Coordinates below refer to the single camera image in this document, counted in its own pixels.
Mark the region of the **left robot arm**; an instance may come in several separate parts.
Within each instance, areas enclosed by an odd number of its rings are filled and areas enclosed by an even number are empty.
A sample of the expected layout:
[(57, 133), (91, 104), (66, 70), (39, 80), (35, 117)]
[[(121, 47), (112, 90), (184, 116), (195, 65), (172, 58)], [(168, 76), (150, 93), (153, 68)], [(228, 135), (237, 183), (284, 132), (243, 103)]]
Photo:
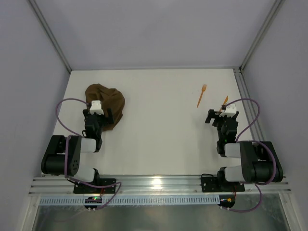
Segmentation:
[(97, 169), (80, 163), (82, 153), (97, 153), (102, 147), (103, 128), (114, 124), (111, 108), (99, 114), (92, 109), (83, 110), (85, 129), (82, 135), (53, 135), (41, 161), (41, 171), (53, 176), (64, 175), (76, 184), (104, 188)]

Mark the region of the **brown cloth napkin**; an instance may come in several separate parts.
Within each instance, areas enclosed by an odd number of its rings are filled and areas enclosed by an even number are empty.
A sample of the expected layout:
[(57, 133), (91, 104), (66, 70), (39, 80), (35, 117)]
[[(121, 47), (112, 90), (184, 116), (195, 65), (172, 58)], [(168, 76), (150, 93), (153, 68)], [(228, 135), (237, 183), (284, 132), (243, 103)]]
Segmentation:
[(86, 102), (91, 103), (94, 100), (102, 102), (102, 109), (105, 116), (108, 116), (108, 108), (111, 109), (113, 124), (103, 126), (102, 131), (112, 130), (123, 116), (125, 98), (123, 94), (115, 88), (107, 88), (101, 84), (92, 84), (85, 90)]

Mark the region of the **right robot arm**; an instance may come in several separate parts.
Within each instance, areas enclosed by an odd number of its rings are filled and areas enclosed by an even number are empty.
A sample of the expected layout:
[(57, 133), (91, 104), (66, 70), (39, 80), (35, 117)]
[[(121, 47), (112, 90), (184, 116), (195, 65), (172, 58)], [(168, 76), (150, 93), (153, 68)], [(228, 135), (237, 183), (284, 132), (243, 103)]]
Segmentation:
[(234, 167), (221, 167), (217, 174), (202, 174), (203, 192), (243, 192), (243, 183), (260, 185), (281, 182), (283, 169), (270, 141), (236, 141), (239, 112), (226, 114), (210, 109), (206, 124), (213, 121), (217, 129), (217, 153), (225, 158), (237, 158), (240, 164)]

